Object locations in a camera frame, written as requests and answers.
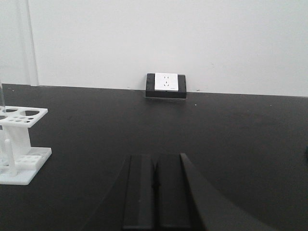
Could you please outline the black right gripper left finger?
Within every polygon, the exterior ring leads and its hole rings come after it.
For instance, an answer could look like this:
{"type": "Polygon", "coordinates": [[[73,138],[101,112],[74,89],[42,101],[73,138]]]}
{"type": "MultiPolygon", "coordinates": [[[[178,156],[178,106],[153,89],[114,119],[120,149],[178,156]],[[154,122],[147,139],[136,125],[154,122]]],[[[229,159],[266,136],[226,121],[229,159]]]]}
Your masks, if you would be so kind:
{"type": "Polygon", "coordinates": [[[127,156],[108,195],[84,231],[153,231],[154,165],[149,155],[127,156]]]}

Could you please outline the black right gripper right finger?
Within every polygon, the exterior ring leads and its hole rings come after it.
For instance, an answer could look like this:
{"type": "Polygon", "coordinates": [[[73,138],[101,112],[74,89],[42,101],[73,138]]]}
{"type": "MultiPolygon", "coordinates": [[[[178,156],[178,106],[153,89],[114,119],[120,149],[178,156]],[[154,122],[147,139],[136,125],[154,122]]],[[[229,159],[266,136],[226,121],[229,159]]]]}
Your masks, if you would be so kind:
{"type": "Polygon", "coordinates": [[[268,225],[229,201],[186,154],[157,162],[158,228],[161,231],[267,231],[268,225]]]}

